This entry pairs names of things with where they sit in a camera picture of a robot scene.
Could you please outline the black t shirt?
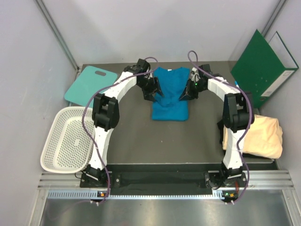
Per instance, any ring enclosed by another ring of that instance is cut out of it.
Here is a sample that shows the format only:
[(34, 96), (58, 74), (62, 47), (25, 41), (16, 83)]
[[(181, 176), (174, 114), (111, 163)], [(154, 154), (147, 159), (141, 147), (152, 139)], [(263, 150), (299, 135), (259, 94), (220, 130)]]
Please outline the black t shirt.
[[(227, 128), (224, 126), (222, 120), (217, 123), (220, 133), (219, 143), (222, 146), (223, 153), (226, 153), (227, 144)], [(261, 137), (260, 129), (249, 129), (245, 136), (243, 157), (252, 159), (277, 159), (279, 153), (277, 146), (268, 142), (267, 138)]]

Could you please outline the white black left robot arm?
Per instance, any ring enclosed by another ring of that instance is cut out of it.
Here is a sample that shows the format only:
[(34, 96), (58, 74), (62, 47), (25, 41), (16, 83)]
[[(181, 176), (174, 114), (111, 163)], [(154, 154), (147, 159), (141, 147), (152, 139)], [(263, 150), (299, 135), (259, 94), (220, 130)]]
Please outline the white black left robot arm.
[(155, 94), (163, 95), (158, 78), (153, 76), (155, 70), (151, 69), (148, 59), (149, 57), (139, 59), (135, 65), (124, 68), (112, 85), (101, 88), (89, 100), (93, 102), (92, 120), (95, 134), (91, 135), (82, 122), (94, 145), (92, 158), (84, 172), (95, 186), (111, 185), (107, 169), (107, 151), (111, 134), (119, 123), (119, 102), (122, 97), (136, 85), (142, 89), (143, 98), (147, 101), (155, 102)]

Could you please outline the cream t shirt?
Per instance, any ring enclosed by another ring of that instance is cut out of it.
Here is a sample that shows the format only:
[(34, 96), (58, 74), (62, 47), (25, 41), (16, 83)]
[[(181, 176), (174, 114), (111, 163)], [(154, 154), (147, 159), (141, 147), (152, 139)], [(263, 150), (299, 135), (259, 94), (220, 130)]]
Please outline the cream t shirt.
[(255, 115), (244, 142), (239, 144), (244, 154), (269, 159), (278, 159), (282, 155), (283, 131), (276, 118)]

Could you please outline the blue t shirt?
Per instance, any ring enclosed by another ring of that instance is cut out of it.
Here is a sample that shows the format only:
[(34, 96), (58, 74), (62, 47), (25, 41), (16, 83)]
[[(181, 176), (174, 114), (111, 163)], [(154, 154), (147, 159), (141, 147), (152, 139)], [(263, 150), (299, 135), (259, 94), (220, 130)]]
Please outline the blue t shirt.
[(164, 69), (159, 67), (158, 78), (163, 95), (156, 94), (151, 118), (155, 121), (186, 121), (189, 118), (188, 102), (179, 100), (189, 78), (189, 68)]

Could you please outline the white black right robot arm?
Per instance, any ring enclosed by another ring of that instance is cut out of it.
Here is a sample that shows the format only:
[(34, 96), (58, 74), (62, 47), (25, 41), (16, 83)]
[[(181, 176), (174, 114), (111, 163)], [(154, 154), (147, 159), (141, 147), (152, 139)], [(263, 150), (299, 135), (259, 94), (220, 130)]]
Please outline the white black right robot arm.
[(243, 176), (242, 151), (246, 132), (254, 122), (252, 94), (242, 91), (227, 82), (219, 74), (211, 74), (210, 65), (193, 67), (190, 71), (180, 101), (198, 98), (202, 91), (209, 90), (223, 101), (220, 125), (226, 128), (226, 151), (219, 172), (218, 187), (231, 186)]

